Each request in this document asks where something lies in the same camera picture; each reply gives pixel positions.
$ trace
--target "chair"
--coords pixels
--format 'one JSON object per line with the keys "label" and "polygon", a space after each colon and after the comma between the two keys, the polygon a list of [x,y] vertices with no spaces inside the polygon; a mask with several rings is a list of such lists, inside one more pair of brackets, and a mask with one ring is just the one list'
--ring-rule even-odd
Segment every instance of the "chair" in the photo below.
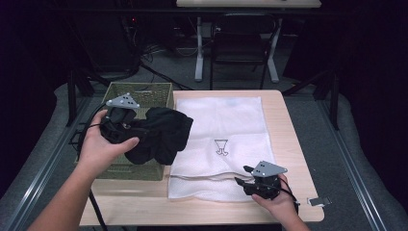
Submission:
{"label": "chair", "polygon": [[213,89],[214,64],[263,65],[260,89],[264,86],[268,56],[279,22],[270,14],[228,13],[211,28],[210,90]]}

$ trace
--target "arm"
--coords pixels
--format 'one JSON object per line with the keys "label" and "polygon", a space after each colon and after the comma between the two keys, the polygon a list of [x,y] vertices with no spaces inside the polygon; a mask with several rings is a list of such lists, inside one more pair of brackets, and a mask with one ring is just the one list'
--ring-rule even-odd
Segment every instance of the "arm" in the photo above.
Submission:
{"label": "arm", "polygon": [[[288,182],[288,179],[283,174],[279,174],[279,178]],[[282,184],[282,189],[288,190],[288,186],[286,184]],[[257,194],[252,194],[252,199],[262,207],[266,208],[270,214],[276,218],[282,224],[282,226],[285,227],[286,230],[309,230],[309,228],[297,214],[293,205],[293,199],[288,194],[281,192],[273,200],[263,199]]]}
{"label": "arm", "polygon": [[[99,124],[106,112],[96,114],[91,124]],[[129,151],[138,142],[138,138],[132,138],[111,144],[101,136],[98,126],[90,127],[77,167],[29,230],[77,230],[93,180],[120,154]]]}

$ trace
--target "mesh basket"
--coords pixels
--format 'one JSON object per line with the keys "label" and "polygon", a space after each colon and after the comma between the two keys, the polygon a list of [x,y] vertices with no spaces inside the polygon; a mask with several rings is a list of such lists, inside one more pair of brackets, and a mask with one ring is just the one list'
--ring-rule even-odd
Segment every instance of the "mesh basket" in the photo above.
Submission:
{"label": "mesh basket", "polygon": [[[145,84],[145,83],[111,83],[103,103],[125,93],[140,104],[136,118],[146,118],[146,112],[152,107],[174,108],[172,85],[168,83]],[[116,161],[98,178],[160,181],[163,179],[164,166],[150,160],[143,165],[134,165],[124,155]]]}

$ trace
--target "white towel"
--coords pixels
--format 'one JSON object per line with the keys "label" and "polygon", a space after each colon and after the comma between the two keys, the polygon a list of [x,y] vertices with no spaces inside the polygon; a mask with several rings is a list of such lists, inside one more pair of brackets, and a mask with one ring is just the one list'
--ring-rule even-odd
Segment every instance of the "white towel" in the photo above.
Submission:
{"label": "white towel", "polygon": [[168,198],[250,200],[234,176],[250,180],[243,166],[275,163],[261,97],[179,99],[177,110],[194,122],[186,148],[171,166]]}

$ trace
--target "drawing on cloth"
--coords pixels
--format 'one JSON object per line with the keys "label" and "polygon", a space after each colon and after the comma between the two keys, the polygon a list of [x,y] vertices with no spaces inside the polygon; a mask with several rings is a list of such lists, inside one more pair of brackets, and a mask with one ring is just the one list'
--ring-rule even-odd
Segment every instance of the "drawing on cloth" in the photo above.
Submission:
{"label": "drawing on cloth", "polygon": [[228,140],[214,140],[218,146],[217,154],[218,155],[228,155],[228,152],[225,151],[225,145],[227,144]]}

